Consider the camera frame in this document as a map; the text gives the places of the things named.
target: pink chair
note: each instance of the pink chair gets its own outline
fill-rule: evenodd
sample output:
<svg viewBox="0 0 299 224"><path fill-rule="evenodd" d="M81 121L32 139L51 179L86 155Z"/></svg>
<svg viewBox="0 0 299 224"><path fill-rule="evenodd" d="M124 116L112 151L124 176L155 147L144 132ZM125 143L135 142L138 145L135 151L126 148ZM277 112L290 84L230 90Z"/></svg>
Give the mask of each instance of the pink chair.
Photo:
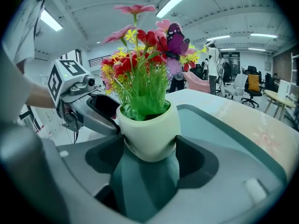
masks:
<svg viewBox="0 0 299 224"><path fill-rule="evenodd" d="M188 82L188 88L195 91L210 93L210 83L208 80L202 80L191 71L183 72L183 75Z"/></svg>

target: window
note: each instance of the window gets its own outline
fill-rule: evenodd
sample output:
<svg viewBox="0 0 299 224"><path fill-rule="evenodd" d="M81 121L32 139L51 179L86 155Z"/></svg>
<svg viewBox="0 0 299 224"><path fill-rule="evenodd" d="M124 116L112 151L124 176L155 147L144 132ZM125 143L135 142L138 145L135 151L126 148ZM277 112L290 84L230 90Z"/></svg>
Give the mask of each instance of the window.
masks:
<svg viewBox="0 0 299 224"><path fill-rule="evenodd" d="M81 51L76 49L75 54L76 54L76 62L78 62L80 65L82 65Z"/></svg>

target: ceiling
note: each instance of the ceiling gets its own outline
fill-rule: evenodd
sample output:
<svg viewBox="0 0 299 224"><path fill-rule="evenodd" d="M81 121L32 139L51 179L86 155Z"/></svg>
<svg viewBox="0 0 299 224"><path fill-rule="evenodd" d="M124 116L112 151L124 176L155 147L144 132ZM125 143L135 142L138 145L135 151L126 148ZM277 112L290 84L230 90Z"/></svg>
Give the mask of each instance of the ceiling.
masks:
<svg viewBox="0 0 299 224"><path fill-rule="evenodd" d="M96 44L112 32L133 23L131 15L114 10L115 5L147 4L162 8L169 0L46 0L46 9L61 23L63 29L54 31L43 21L38 23L43 35L36 37L37 51L52 58L68 51ZM273 55L296 42L288 20L273 0L183 0L163 19L178 22L183 34L193 45L201 48L207 38L228 35L219 39L218 48L266 49ZM138 27L156 29L156 13L143 13L138 17ZM250 33L278 35L277 39L250 37Z"/></svg>

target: ceiling light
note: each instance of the ceiling light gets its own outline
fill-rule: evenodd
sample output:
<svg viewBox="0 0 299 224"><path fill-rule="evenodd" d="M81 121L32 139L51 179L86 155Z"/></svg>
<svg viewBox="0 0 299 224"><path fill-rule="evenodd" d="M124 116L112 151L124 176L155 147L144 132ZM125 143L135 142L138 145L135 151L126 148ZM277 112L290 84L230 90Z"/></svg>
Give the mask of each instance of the ceiling light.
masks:
<svg viewBox="0 0 299 224"><path fill-rule="evenodd" d="M259 51L266 51L264 49L257 49L257 48L248 48L248 50L259 50Z"/></svg>
<svg viewBox="0 0 299 224"><path fill-rule="evenodd" d="M62 26L46 11L46 9L44 9L41 14L41 20L47 23L55 31L62 29Z"/></svg>
<svg viewBox="0 0 299 224"><path fill-rule="evenodd" d="M218 37L209 38L209 39L207 39L207 41L216 40L216 39L221 39L221 38L228 38L228 37L230 37L230 35L223 35L223 36L218 36Z"/></svg>
<svg viewBox="0 0 299 224"><path fill-rule="evenodd" d="M225 48L225 49L220 49L220 50L235 50L235 48Z"/></svg>
<svg viewBox="0 0 299 224"><path fill-rule="evenodd" d="M158 18L164 17L170 10L172 10L182 0L170 0L166 5L156 14Z"/></svg>
<svg viewBox="0 0 299 224"><path fill-rule="evenodd" d="M257 34L257 33L251 33L251 36L264 36L264 37L270 37L270 38L278 38L276 35L267 35L267 34Z"/></svg>

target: white flower pot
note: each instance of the white flower pot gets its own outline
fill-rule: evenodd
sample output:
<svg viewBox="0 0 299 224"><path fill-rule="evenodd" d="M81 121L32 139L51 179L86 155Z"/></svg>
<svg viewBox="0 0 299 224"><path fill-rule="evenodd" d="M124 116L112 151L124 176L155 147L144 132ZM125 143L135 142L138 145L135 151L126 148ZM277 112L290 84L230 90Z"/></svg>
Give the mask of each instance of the white flower pot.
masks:
<svg viewBox="0 0 299 224"><path fill-rule="evenodd" d="M175 148L175 136L181 134L178 110L175 105L162 115L146 120L135 121L116 110L121 133L125 144L140 159L146 162L158 162L166 158Z"/></svg>

